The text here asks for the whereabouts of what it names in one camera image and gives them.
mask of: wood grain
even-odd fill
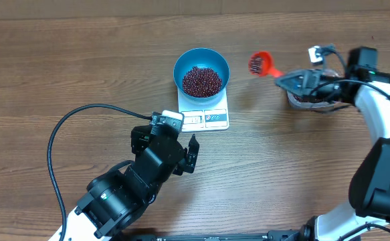
[[[197,134],[195,173],[170,178],[130,229],[265,232],[297,229],[330,211],[347,199],[371,148],[362,117],[353,108],[326,116],[292,110],[271,78],[248,73],[247,62],[269,50],[282,71],[308,68],[306,49],[331,42],[345,57],[360,45],[378,48],[380,69],[390,72],[390,11],[0,21],[0,240],[47,240],[59,227],[45,154],[64,114],[94,102],[142,114],[177,110],[173,65],[196,47],[229,62],[230,128]],[[145,124],[86,110],[63,125],[53,162],[68,211],[91,179],[133,159],[130,130]]]

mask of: white digital scale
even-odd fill
[[[179,112],[184,114],[183,132],[218,131],[229,128],[229,109],[226,89],[208,102],[196,102],[184,96],[179,89]]]

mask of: wooden tabletop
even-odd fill
[[[149,114],[177,110],[173,66],[197,47],[220,52],[231,68],[230,128],[197,133],[194,174],[172,176],[130,226],[166,234],[254,233],[299,229],[347,200],[371,142],[355,108],[332,115],[292,110],[271,78],[254,78],[248,60],[268,50],[277,68],[309,68],[307,49],[336,44],[379,50],[390,73],[390,11],[267,13],[0,21],[0,240],[47,240],[61,214],[47,173],[55,124],[90,103]],[[330,64],[338,71],[335,57]],[[60,129],[56,178],[70,211],[86,185],[134,159],[130,130],[147,122],[86,110]],[[187,145],[191,134],[180,135]],[[365,240],[390,240],[372,231]]]

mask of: transparent container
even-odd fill
[[[324,75],[327,76],[332,76],[332,77],[338,77],[339,74],[335,70],[331,69],[326,69],[324,71]],[[330,110],[334,108],[334,105],[338,102],[317,102],[317,103],[312,103],[312,102],[302,102],[299,101],[298,98],[294,97],[294,95],[290,92],[287,92],[287,97],[288,97],[288,103],[290,104],[291,107],[299,110]]]

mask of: blue bowl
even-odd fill
[[[223,83],[220,91],[210,97],[201,98],[190,96],[183,91],[183,77],[194,66],[199,68],[212,68],[220,76]],[[177,60],[174,66],[174,82],[180,92],[190,100],[196,102],[208,102],[220,96],[229,82],[230,69],[226,60],[214,50],[207,48],[195,48],[185,52]]]

